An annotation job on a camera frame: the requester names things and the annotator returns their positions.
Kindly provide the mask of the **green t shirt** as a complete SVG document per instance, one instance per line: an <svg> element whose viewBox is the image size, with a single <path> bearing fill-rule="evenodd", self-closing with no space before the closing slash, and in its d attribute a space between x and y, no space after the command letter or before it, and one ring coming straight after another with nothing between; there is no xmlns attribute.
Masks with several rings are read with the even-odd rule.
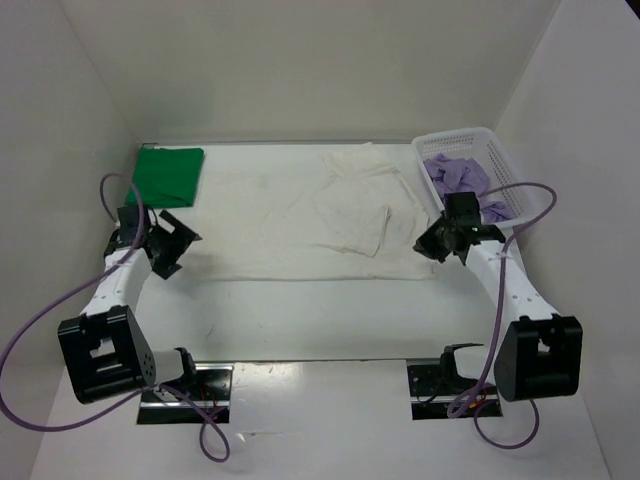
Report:
<svg viewBox="0 0 640 480"><path fill-rule="evenodd" d="M192 207L204 159L201 148L142 147L133 183L143 204L154 209Z"/></svg>

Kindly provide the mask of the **cream white t shirt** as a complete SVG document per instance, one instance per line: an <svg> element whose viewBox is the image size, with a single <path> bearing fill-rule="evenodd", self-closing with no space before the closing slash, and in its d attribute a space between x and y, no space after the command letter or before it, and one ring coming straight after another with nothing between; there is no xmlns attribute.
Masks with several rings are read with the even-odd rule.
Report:
<svg viewBox="0 0 640 480"><path fill-rule="evenodd" d="M426 280L413 251L429 217L371 143L330 151L307 172L207 173L183 265L201 281Z"/></svg>

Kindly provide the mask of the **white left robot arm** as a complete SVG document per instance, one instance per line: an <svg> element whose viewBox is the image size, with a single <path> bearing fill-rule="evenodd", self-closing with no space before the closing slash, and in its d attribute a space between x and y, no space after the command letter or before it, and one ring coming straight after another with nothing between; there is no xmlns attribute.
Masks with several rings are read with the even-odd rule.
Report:
<svg viewBox="0 0 640 480"><path fill-rule="evenodd" d="M106 277L81 313L59 324L57 336L77 400L90 404L164 384L180 400L200 385L191 354L183 347L153 351L135 317L142 287L155 274L169 279L180 257L202 237L166 210L159 218L135 207L118 209L119 225L104 251Z"/></svg>

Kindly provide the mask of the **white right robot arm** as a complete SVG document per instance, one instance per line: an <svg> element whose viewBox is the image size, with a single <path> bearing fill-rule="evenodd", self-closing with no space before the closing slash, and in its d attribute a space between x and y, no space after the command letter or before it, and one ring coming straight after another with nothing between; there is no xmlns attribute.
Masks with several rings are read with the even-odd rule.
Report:
<svg viewBox="0 0 640 480"><path fill-rule="evenodd" d="M582 326L541 297L505 246L494 225L455 227L443 218L414 245L430 260L460 259L501 315L487 345L449 348L453 359L439 368L439 382L446 391L460 393L473 380L483 380L510 402L572 396L579 386Z"/></svg>

